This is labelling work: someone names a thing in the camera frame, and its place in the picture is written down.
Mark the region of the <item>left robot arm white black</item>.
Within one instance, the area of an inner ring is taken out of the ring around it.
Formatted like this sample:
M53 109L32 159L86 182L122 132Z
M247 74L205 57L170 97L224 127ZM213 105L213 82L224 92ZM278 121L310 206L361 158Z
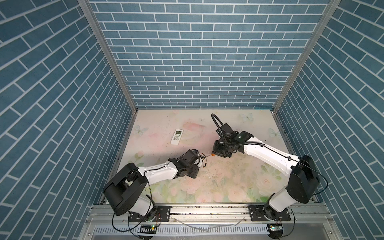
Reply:
M196 149L189 149L178 158L170 158L150 167L128 163L104 186L103 194L116 216L127 212L148 216L155 208L155 203L151 195L142 197L146 187L185 176L195 179L200 167L206 164L206 155Z

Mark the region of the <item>white remote control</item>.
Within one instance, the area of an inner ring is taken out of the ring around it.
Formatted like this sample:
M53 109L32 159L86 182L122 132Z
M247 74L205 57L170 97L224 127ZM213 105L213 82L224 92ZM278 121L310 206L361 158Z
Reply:
M180 143L180 140L181 140L181 137L183 135L183 130L181 129L176 129L175 132L174 132L174 135L171 139L171 145L175 145L175 146L178 146L179 143Z

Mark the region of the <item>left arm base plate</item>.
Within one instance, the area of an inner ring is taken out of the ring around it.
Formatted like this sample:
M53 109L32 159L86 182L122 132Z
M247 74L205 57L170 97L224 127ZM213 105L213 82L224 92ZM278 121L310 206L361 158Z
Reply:
M155 206L149 212L145 211L146 215L142 216L138 213L129 214L129 222L169 222L171 214L171 206Z

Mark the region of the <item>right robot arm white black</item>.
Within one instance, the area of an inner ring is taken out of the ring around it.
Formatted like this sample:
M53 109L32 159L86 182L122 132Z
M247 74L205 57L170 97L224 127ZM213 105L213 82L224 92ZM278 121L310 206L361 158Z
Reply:
M307 155L298 157L280 151L260 141L248 132L237 132L228 124L217 126L219 139L215 141L212 153L222 158L230 158L234 153L255 157L289 178L287 186L272 194L265 203L265 215L274 220L295 203L307 204L320 183L320 173L313 159Z

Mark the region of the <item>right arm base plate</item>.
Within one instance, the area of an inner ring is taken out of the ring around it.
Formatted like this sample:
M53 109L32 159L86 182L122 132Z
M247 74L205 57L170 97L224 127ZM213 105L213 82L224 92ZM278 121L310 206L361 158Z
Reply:
M268 204L266 205L248 205L247 206L250 218L252 222L263 222L263 221L282 221L288 222L291 220L288 209L284 209L282 212L275 211Z

